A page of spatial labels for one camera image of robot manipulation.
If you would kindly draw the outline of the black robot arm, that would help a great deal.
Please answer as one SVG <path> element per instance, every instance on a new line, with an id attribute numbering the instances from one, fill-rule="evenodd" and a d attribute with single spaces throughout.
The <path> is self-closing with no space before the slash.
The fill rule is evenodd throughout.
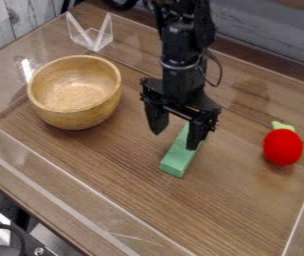
<path id="1" fill-rule="evenodd" d="M 152 0 L 161 40 L 162 77 L 140 81 L 146 120 L 153 133 L 166 128 L 169 116 L 189 122 L 186 148 L 194 150 L 216 129 L 220 105 L 205 94 L 210 84 L 206 62 L 216 27 L 209 0 Z"/>

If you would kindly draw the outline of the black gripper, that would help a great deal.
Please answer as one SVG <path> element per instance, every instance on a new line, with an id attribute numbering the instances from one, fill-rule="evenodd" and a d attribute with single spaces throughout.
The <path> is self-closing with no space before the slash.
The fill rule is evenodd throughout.
<path id="1" fill-rule="evenodd" d="M 162 78 L 142 78 L 144 102 L 149 129 L 158 135 L 173 114 L 189 121 L 186 149 L 196 150 L 209 131 L 216 129 L 221 107 L 204 92 L 206 58 L 182 67 L 162 67 Z"/>

